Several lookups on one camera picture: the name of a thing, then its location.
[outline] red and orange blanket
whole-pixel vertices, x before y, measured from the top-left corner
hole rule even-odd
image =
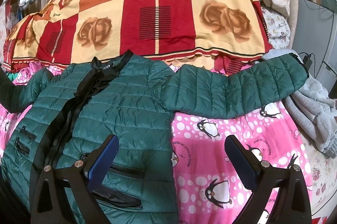
[[[270,48],[259,0],[50,0],[12,29],[4,66],[65,68],[130,49],[178,63],[208,56],[202,65],[210,69],[217,55],[247,62]]]

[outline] metal screw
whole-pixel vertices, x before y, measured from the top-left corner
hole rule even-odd
[[[293,167],[294,167],[294,170],[297,172],[301,170],[301,167],[296,164]]]
[[[75,167],[81,167],[83,165],[83,161],[82,160],[78,160],[75,162]]]
[[[261,161],[261,165],[265,168],[268,168],[270,166],[270,163],[266,160]]]
[[[45,168],[43,169],[45,172],[49,172],[51,170],[51,166],[50,165],[47,165],[45,166]]]

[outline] quilted fabric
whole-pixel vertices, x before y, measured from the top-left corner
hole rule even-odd
[[[27,87],[20,88],[0,73],[0,89],[6,88],[9,94],[0,96],[2,105],[13,112],[33,102],[13,132],[2,160],[4,177],[27,208],[30,170],[39,142],[90,70],[90,64],[73,64],[52,77],[42,69]],[[164,62],[134,55],[119,77],[83,106],[57,167],[70,166],[113,133],[120,141],[114,164],[142,170],[144,178],[108,172],[103,185],[139,198],[142,206],[121,210],[100,203],[104,213],[112,223],[178,223],[170,143],[174,111],[232,118],[288,96],[306,79],[307,71],[290,54],[229,77],[190,65],[174,73]],[[19,131],[23,126],[30,137]],[[19,152],[17,138],[26,154]],[[73,195],[67,193],[77,222],[84,224]]]

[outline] black zipper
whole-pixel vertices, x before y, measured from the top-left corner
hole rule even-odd
[[[26,145],[24,145],[20,142],[19,137],[16,138],[15,146],[16,146],[16,149],[18,150],[19,153],[21,153],[25,156],[29,155],[30,149]]]
[[[141,208],[142,201],[139,198],[126,195],[117,190],[101,185],[98,189],[94,190],[93,195],[96,199],[104,203],[111,204],[118,208]]]
[[[21,130],[20,130],[20,133],[21,133],[23,136],[27,137],[27,138],[28,138],[29,140],[31,140],[31,141],[35,141],[35,139],[36,139],[36,135],[33,135],[32,133],[28,132],[28,131],[26,130],[26,126],[22,126],[22,128],[21,128]]]
[[[83,153],[81,156],[81,160],[85,160],[89,154],[90,153]],[[123,167],[116,164],[111,164],[108,172],[133,179],[144,179],[145,175],[144,171],[142,170]]]

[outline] jacket sleeve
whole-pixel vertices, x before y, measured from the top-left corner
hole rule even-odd
[[[14,85],[0,69],[0,104],[10,113],[20,113],[37,99],[41,91],[59,81],[60,77],[43,68],[32,76],[26,86]]]
[[[308,73],[297,58],[286,54],[231,76],[183,65],[153,85],[163,108],[206,118],[234,118],[278,101],[304,85]]]

